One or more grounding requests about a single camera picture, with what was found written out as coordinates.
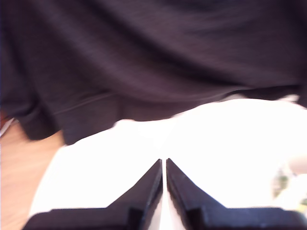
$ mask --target wooden floor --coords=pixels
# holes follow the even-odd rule
[[[9,128],[1,144],[1,229],[20,230],[37,186],[56,151],[63,145],[60,133],[29,141],[19,124]]]

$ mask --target black plastic part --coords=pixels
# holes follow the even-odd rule
[[[307,219],[298,212],[224,207],[197,187],[171,159],[166,160],[166,177],[187,230],[307,230]]]
[[[163,192],[162,160],[106,208],[55,209],[34,215],[23,230],[146,230]]]

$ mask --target black shirt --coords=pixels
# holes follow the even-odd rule
[[[1,106],[66,144],[233,92],[307,107],[307,1],[3,0]]]

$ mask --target seam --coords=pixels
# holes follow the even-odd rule
[[[58,115],[58,114],[61,114],[61,113],[64,113],[64,112],[73,110],[73,109],[75,109],[75,108],[78,108],[78,107],[80,107],[80,106],[83,106],[83,105],[85,105],[85,104],[88,104],[88,103],[91,103],[91,102],[95,102],[95,101],[98,101],[98,100],[100,100],[100,99],[104,99],[104,98],[107,98],[107,97],[110,97],[110,96],[113,96],[113,95],[115,95],[115,94],[113,94],[113,93],[108,93],[108,94],[103,95],[103,96],[99,96],[99,97],[95,97],[95,98],[92,98],[92,99],[88,99],[88,100],[86,100],[86,101],[84,101],[84,102],[81,102],[81,103],[79,103],[79,104],[77,104],[77,105],[74,105],[74,106],[71,106],[71,107],[69,107],[69,108],[62,109],[62,110],[59,110],[59,111],[57,111],[57,112],[54,112],[53,114],[54,114],[54,115]]]

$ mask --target white surface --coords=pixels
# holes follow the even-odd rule
[[[119,121],[56,153],[29,215],[106,207],[168,157],[227,207],[270,206],[272,178],[284,161],[306,152],[306,130],[300,106],[253,99],[205,104],[162,121]],[[182,229],[163,197],[160,229]]]

